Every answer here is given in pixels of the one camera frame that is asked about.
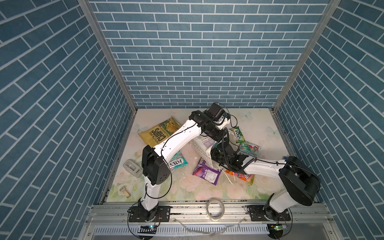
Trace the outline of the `white patterned paper bag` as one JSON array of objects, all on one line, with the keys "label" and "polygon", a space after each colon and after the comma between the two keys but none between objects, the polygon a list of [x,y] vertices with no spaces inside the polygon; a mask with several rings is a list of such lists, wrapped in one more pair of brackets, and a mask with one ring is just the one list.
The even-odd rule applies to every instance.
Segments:
[{"label": "white patterned paper bag", "polygon": [[211,149],[217,142],[211,139],[210,137],[198,136],[190,141],[191,146],[194,150],[199,154],[200,158],[203,158],[209,167],[215,170],[221,170],[221,175],[225,176],[230,184],[234,184],[236,182],[234,176],[230,176],[225,172],[225,169],[219,166],[218,163],[213,162],[211,159]]}]

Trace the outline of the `yellow kettle chips bag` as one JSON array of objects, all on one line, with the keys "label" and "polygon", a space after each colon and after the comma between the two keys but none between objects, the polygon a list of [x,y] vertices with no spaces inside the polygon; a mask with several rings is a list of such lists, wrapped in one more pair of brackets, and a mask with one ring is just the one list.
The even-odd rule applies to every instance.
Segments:
[{"label": "yellow kettle chips bag", "polygon": [[146,145],[153,148],[154,146],[167,140],[179,128],[181,128],[181,125],[173,117],[171,117],[164,122],[139,133],[139,136]]}]

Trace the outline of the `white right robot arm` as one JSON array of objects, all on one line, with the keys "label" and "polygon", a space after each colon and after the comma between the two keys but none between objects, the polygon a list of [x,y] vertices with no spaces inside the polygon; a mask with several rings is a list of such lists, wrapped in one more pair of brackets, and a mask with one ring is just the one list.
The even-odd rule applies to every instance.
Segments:
[{"label": "white right robot arm", "polygon": [[284,188],[273,193],[263,207],[264,216],[276,221],[280,214],[297,204],[311,206],[320,190],[321,180],[297,157],[287,160],[262,160],[237,153],[221,142],[211,149],[211,158],[219,166],[237,174],[260,175],[280,180]]}]

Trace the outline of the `orange snack packet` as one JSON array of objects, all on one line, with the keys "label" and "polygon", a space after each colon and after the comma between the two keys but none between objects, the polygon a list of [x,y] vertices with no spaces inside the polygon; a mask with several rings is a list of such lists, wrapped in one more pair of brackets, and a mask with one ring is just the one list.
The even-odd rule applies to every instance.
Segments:
[{"label": "orange snack packet", "polygon": [[225,172],[229,175],[234,176],[235,180],[240,179],[240,180],[247,182],[250,185],[252,185],[254,183],[254,178],[255,178],[254,175],[249,175],[249,174],[244,175],[244,174],[234,173],[234,172],[229,171],[229,170],[226,170]]}]

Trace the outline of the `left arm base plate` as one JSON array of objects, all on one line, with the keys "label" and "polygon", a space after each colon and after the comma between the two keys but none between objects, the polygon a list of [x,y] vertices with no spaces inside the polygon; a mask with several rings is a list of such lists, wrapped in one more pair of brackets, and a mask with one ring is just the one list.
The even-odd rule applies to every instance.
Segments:
[{"label": "left arm base plate", "polygon": [[147,211],[142,205],[132,206],[129,210],[130,223],[144,222],[169,222],[171,214],[170,206],[156,206],[154,209]]}]

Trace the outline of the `green Fox's spring tea candy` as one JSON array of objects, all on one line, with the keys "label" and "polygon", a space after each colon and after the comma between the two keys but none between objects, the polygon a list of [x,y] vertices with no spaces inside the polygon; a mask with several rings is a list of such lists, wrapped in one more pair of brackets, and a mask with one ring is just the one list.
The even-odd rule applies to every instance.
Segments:
[{"label": "green Fox's spring tea candy", "polygon": [[231,131],[235,136],[236,143],[243,143],[246,141],[240,127],[234,127],[231,129]]}]

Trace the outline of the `teal Fox's mint blossom candy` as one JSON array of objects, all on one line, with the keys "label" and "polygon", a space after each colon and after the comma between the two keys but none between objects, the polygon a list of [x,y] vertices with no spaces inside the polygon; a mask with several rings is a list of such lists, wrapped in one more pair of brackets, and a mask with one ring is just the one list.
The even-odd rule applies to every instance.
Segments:
[{"label": "teal Fox's mint blossom candy", "polygon": [[261,147],[256,144],[245,141],[240,144],[239,152],[256,158],[259,155],[260,148]]}]

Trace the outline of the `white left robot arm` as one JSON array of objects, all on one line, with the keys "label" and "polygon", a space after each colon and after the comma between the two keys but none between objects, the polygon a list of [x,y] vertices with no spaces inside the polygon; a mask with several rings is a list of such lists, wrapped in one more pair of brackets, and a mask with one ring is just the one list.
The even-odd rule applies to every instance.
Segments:
[{"label": "white left robot arm", "polygon": [[169,162],[172,157],[194,138],[205,134],[216,142],[225,135],[224,128],[231,122],[231,115],[219,104],[213,103],[205,111],[193,111],[188,120],[160,144],[143,149],[142,168],[145,192],[140,208],[145,213],[155,211],[159,204],[161,184],[171,176]]}]

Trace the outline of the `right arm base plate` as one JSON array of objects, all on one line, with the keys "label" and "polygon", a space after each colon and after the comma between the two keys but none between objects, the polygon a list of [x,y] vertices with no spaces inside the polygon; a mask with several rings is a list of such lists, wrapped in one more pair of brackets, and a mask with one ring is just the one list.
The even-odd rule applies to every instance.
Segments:
[{"label": "right arm base plate", "polygon": [[249,214],[252,222],[262,221],[291,221],[291,214],[289,210],[285,210],[282,213],[278,213],[270,207],[262,205],[248,205],[246,206],[246,212]]}]

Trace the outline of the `purple snack packet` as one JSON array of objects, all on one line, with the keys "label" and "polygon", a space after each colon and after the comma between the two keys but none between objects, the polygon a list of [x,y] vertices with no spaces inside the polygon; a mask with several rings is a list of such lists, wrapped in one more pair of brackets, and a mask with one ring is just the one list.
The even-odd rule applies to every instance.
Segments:
[{"label": "purple snack packet", "polygon": [[207,162],[203,158],[200,158],[199,163],[193,172],[193,176],[199,177],[216,186],[221,172],[221,170],[215,170],[209,167]]}]

